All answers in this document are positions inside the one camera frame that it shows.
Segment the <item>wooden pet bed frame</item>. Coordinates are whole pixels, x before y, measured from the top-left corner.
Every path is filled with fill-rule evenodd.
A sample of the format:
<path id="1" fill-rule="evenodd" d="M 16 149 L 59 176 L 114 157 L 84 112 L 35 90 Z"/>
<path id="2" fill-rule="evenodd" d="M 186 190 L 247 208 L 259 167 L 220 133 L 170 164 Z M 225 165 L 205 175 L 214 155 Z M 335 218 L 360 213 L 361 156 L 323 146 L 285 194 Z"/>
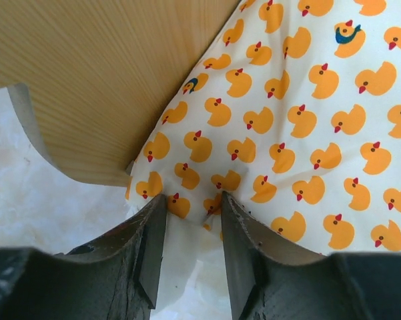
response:
<path id="1" fill-rule="evenodd" d="M 237 1 L 0 1 L 0 88 L 66 176 L 125 186 Z"/>

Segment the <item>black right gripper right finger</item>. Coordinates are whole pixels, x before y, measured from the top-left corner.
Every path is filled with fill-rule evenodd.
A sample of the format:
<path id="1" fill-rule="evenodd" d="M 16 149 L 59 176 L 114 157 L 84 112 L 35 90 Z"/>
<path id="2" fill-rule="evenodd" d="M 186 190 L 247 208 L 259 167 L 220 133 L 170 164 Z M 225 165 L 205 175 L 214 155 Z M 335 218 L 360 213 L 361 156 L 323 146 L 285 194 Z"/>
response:
<path id="1" fill-rule="evenodd" d="M 401 254 L 319 255 L 284 239 L 222 195 L 234 319 L 401 319 Z"/>

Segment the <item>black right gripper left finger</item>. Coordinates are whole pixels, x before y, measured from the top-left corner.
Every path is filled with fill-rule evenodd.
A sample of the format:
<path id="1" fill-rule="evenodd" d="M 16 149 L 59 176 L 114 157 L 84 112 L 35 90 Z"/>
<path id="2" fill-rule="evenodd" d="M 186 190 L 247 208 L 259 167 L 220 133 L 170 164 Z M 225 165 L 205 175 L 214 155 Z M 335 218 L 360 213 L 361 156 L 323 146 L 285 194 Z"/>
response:
<path id="1" fill-rule="evenodd" d="M 166 203 L 154 197 L 66 254 L 0 247 L 0 319 L 148 319 L 157 301 Z"/>

